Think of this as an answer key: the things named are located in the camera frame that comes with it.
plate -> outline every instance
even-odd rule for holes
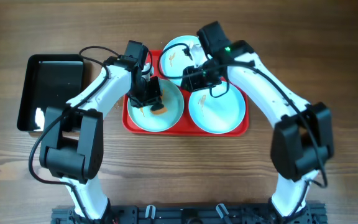
[[[214,87],[218,96],[226,91],[226,82]],[[213,134],[224,134],[235,129],[246,114],[246,102],[241,92],[232,84],[229,91],[213,98],[209,89],[193,92],[189,99],[189,112],[194,123],[202,130]]]
[[[160,132],[170,129],[179,121],[185,109],[183,95],[175,84],[160,79],[160,86],[163,91],[162,103],[167,109],[167,112],[163,114],[152,114],[150,111],[152,106],[145,106],[141,109],[132,107],[131,101],[128,100],[128,114],[136,126],[143,130]]]
[[[193,45],[200,45],[201,43],[197,37],[192,35],[184,35],[177,37],[171,40],[165,47],[164,50],[177,43],[184,43],[187,44],[189,47]],[[186,47],[183,45],[176,46],[167,52],[161,58],[161,69],[162,72],[171,77],[181,77],[183,76],[183,70],[191,65],[195,65],[195,62],[192,61],[188,56],[183,53],[183,49]],[[169,79],[171,82],[180,86],[181,79]]]

black tray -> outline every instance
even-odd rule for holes
[[[23,86],[17,128],[20,131],[41,131],[35,122],[39,108],[61,107],[81,93],[84,61],[78,54],[33,55],[29,58]]]

white plate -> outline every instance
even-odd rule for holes
[[[171,40],[164,49],[177,43],[184,43],[189,47],[196,44],[201,45],[197,37],[184,35]],[[181,77],[183,76],[183,69],[195,65],[194,61],[190,60],[190,58],[183,53],[183,49],[185,48],[185,46],[179,45],[164,53],[161,58],[161,68],[164,74],[171,77]],[[170,79],[170,81],[180,86],[181,79]]]
[[[212,94],[218,96],[225,91],[226,82],[222,82],[212,89]],[[229,91],[219,98],[213,98],[209,89],[193,92],[189,99],[189,112],[202,130],[224,134],[241,124],[246,114],[246,102],[241,92],[230,84]]]
[[[163,114],[152,114],[151,106],[145,106],[142,110],[132,107],[130,100],[128,100],[129,117],[136,126],[143,130],[159,132],[170,129],[179,121],[185,109],[183,95],[177,86],[168,80],[161,79],[160,86],[163,90],[162,103],[167,109],[167,112]]]

